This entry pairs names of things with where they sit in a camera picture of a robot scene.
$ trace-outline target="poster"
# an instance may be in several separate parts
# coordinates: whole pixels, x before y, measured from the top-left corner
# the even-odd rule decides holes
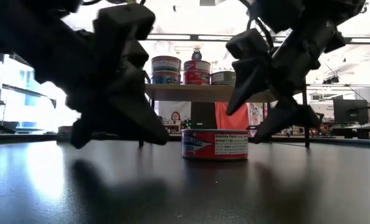
[[[259,125],[263,121],[263,104],[249,103],[249,124]],[[254,136],[256,130],[251,130],[251,136]]]

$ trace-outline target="ceiling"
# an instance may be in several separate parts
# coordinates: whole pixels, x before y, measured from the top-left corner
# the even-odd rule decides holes
[[[344,36],[370,37],[370,0],[368,2],[368,10],[364,14],[339,26]],[[246,8],[238,0],[226,0],[216,6],[199,6],[200,0],[146,0],[145,5],[156,14],[152,31],[155,34],[235,35],[244,31],[247,23]],[[96,18],[98,10],[109,6],[114,5],[102,1],[93,6],[84,6],[64,21],[74,29],[93,30],[92,20]],[[222,69],[230,69],[234,60],[227,53],[225,42],[160,40],[142,44],[151,57],[173,55],[181,60],[189,60],[193,49],[197,48],[201,50],[204,60],[216,62],[217,67]],[[309,83],[320,84],[333,73],[332,70],[342,76],[344,82],[370,81],[370,45],[347,45],[322,55],[320,62],[320,69],[308,74]]]

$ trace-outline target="nutrition facts label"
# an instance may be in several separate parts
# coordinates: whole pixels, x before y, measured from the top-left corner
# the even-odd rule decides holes
[[[216,155],[245,154],[248,143],[246,134],[216,134]]]

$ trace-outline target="red can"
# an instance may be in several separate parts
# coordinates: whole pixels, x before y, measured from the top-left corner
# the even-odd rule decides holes
[[[210,85],[210,74],[200,71],[186,71],[184,72],[184,84]]]
[[[247,159],[247,130],[182,130],[183,157],[212,160]]]
[[[184,63],[184,71],[201,71],[210,74],[211,64],[202,60],[190,60]]]

